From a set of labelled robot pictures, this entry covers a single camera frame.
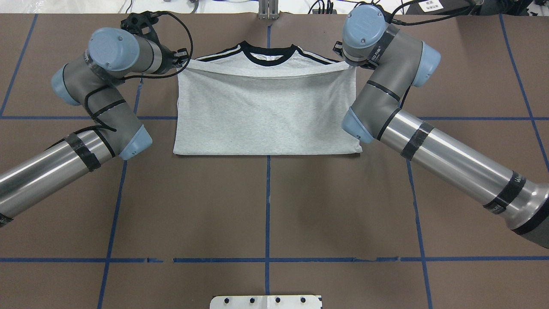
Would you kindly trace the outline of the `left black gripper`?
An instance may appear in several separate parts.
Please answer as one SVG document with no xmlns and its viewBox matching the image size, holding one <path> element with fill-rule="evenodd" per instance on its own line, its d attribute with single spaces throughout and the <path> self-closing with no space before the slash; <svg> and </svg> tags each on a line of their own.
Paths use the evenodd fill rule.
<svg viewBox="0 0 549 309">
<path fill-rule="evenodd" d="M 160 12 L 132 12 L 124 20 L 121 20 L 120 29 L 133 35 L 148 39 L 150 41 L 159 41 L 159 37 L 154 30 L 153 25 L 158 23 Z M 181 48 L 172 52 L 173 69 L 184 69 L 188 65 L 190 55 L 187 48 Z"/>
</svg>

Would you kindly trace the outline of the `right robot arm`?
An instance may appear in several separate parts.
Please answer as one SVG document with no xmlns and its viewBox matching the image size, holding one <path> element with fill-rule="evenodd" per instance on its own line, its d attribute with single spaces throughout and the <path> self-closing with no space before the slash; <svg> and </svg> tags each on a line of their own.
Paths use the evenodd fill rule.
<svg viewBox="0 0 549 309">
<path fill-rule="evenodd" d="M 349 12 L 334 51 L 353 67 L 373 70 L 343 118 L 345 132 L 363 143 L 384 143 L 502 217 L 511 231 L 548 248 L 547 184 L 528 180 L 401 108 L 408 88 L 423 86 L 437 69 L 438 51 L 400 31 L 373 4 Z"/>
</svg>

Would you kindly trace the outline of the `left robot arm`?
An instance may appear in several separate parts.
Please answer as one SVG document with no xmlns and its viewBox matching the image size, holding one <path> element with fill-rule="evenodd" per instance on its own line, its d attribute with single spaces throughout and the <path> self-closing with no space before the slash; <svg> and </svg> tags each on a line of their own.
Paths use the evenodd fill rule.
<svg viewBox="0 0 549 309">
<path fill-rule="evenodd" d="M 163 16 L 181 25 L 190 47 L 173 51 L 154 29 Z M 190 64 L 193 39 L 173 12 L 132 12 L 120 26 L 100 28 L 78 58 L 52 77 L 53 92 L 81 107 L 90 125 L 70 132 L 1 174 L 1 226 L 113 158 L 127 161 L 151 147 L 152 137 L 118 90 L 132 79 L 166 79 Z"/>
</svg>

